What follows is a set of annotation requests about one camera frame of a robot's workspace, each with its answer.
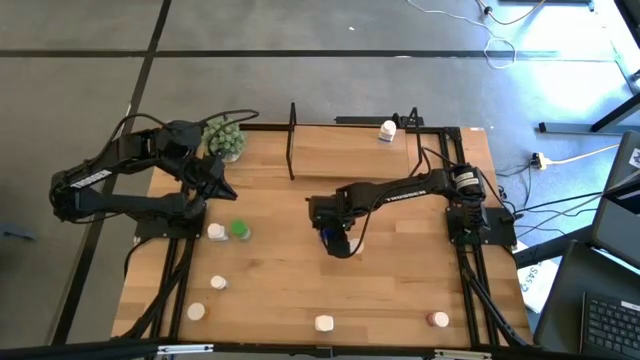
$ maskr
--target sticker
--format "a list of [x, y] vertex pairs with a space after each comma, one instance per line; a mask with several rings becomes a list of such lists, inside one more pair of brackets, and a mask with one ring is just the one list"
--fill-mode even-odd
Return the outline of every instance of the sticker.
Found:
[[629, 164], [640, 169], [640, 149], [633, 149], [633, 154], [631, 154]]
[[453, 181], [455, 182], [460, 182], [462, 180], [467, 180], [468, 178], [472, 178], [473, 177], [473, 173], [471, 171], [466, 172], [464, 174], [460, 174], [458, 176], [456, 176]]
[[463, 180], [460, 181], [457, 186], [456, 189], [460, 190], [465, 186], [469, 186], [469, 185], [478, 185], [480, 183], [480, 181], [478, 181], [478, 179], [473, 178], [473, 179], [467, 179], [467, 180]]

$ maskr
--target laptop keyboard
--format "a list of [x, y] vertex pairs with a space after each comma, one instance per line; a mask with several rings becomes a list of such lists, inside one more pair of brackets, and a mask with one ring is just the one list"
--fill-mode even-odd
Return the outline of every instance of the laptop keyboard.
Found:
[[588, 294], [585, 311], [587, 343], [640, 359], [640, 311]]

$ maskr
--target bracket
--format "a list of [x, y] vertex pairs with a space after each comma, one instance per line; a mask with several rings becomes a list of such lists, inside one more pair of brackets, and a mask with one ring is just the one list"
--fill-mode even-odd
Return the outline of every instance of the bracket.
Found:
[[481, 233], [478, 238], [468, 238], [460, 233], [463, 228], [462, 208], [457, 206], [448, 207], [446, 210], [447, 227], [449, 229], [450, 241], [455, 245], [506, 245], [515, 246], [517, 243], [516, 233], [513, 224], [505, 223], [501, 219], [508, 217], [509, 213], [504, 208], [486, 208], [487, 220], [491, 231]]

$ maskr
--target black floor stripe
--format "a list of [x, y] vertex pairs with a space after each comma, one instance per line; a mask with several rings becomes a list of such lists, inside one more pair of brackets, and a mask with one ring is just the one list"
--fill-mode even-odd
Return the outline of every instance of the black floor stripe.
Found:
[[[140, 73], [133, 90], [133, 95], [130, 102], [130, 113], [137, 112], [138, 108], [140, 107], [142, 95], [147, 85], [149, 73], [151, 72], [151, 65], [153, 64], [153, 53], [158, 48], [158, 42], [160, 41], [160, 37], [162, 36], [162, 31], [164, 29], [164, 24], [167, 20], [170, 7], [171, 0], [164, 0], [162, 2], [158, 20], [156, 21], [156, 26], [153, 30], [153, 35], [149, 42], [149, 47], [146, 51], [144, 61], [140, 68]], [[124, 135], [131, 133], [132, 129], [133, 121], [129, 121], [123, 126], [121, 134]], [[105, 195], [112, 194], [115, 188], [116, 180], [117, 176], [113, 176], [107, 179], [104, 183], [104, 187], [102, 188], [102, 193]], [[96, 214], [96, 218], [100, 218], [102, 216], [103, 214]], [[96, 221], [88, 225], [85, 231], [85, 235], [81, 241], [82, 252], [80, 254], [79, 260], [77, 261], [75, 269], [73, 269], [73, 278], [68, 288], [69, 291], [66, 294], [64, 305], [62, 306], [62, 311], [58, 319], [58, 324], [56, 325], [53, 334], [51, 342], [52, 345], [62, 345], [67, 342], [69, 331], [71, 330], [71, 326], [73, 325], [73, 318], [75, 317], [75, 313], [80, 302], [80, 297], [82, 296], [82, 290], [84, 288], [85, 281], [87, 280], [87, 276], [91, 268], [91, 262], [93, 261], [93, 256], [95, 255], [95, 251], [98, 247], [98, 240], [100, 239], [100, 233], [102, 232], [103, 224], [104, 221]]]
[[[149, 50], [0, 50], [0, 58], [484, 58], [482, 50], [156, 50], [159, 38], [154, 37], [154, 47]], [[512, 51], [488, 51], [495, 59], [511, 59]], [[519, 60], [615, 62], [605, 57], [566, 57], [554, 50], [518, 51]]]
[[[510, 59], [513, 51], [489, 51], [493, 58]], [[482, 50], [159, 50], [157, 58], [216, 57], [414, 57], [483, 58]], [[558, 51], [518, 51], [518, 58], [559, 58]]]
[[130, 58], [144, 57], [147, 50], [44, 50], [44, 49], [13, 49], [0, 50], [0, 58]]

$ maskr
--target wooden tabletop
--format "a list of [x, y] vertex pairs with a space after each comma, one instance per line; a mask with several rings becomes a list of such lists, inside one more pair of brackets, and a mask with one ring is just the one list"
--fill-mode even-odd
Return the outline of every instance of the wooden tabletop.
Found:
[[[325, 138], [332, 133], [343, 136], [354, 130], [368, 131], [330, 129], [298, 126], [294, 141], [312, 136], [313, 131]], [[305, 136], [298, 136], [298, 132], [305, 132]], [[415, 135], [399, 135], [393, 146], [405, 149], [406, 159], [400, 161], [406, 171], [400, 175], [406, 176], [417, 163], [416, 139]], [[481, 168], [495, 187], [485, 132], [463, 129], [462, 135], [466, 160]], [[333, 258], [326, 254], [311, 227], [305, 198], [330, 195], [337, 187], [356, 181], [328, 177], [332, 174], [327, 174], [326, 164], [334, 164], [336, 175], [349, 176], [358, 167], [374, 169], [373, 164], [380, 165], [379, 159], [363, 156], [367, 143], [377, 141], [375, 134], [343, 137], [363, 152], [352, 154], [356, 163], [348, 161], [342, 152], [328, 151], [319, 164], [323, 170], [318, 174], [323, 176], [297, 176], [294, 181], [289, 179], [285, 160], [286, 137], [286, 132], [252, 131], [240, 160], [227, 166], [225, 176], [238, 199], [209, 201], [205, 226], [213, 221], [229, 225], [241, 218], [249, 225], [252, 238], [249, 242], [218, 243], [204, 236], [196, 243], [179, 338], [270, 344], [470, 346], [458, 263], [448, 241], [446, 199], [424, 196], [380, 208], [371, 216], [362, 254], [348, 260]], [[435, 135], [422, 135], [421, 139], [423, 145], [439, 150]], [[331, 141], [326, 144], [335, 146]], [[301, 146], [304, 144], [294, 144], [294, 169], [309, 156], [309, 152], [296, 154]], [[313, 146], [314, 151], [322, 151], [321, 146]], [[371, 146], [376, 146], [372, 151], [379, 151], [377, 145]], [[429, 159], [434, 168], [442, 167], [435, 156]], [[304, 165], [308, 175], [313, 175], [312, 165]], [[171, 176], [156, 169], [149, 196], [179, 189]], [[486, 205], [499, 206], [491, 195]], [[357, 221], [350, 237], [360, 235], [363, 222]], [[520, 336], [530, 342], [512, 257], [500, 247], [483, 249], [492, 298]], [[167, 240], [158, 239], [133, 255], [113, 335], [128, 330], [156, 295], [166, 250]], [[229, 288], [214, 290], [210, 285], [214, 275], [225, 277]], [[193, 302], [206, 306], [204, 319], [187, 318], [186, 308]], [[163, 334], [168, 331], [172, 308], [171, 300]], [[482, 306], [477, 298], [475, 308], [481, 339], [486, 342]], [[449, 314], [449, 327], [427, 325], [425, 316], [434, 311]], [[316, 332], [314, 319], [318, 315], [333, 316], [335, 330]]]

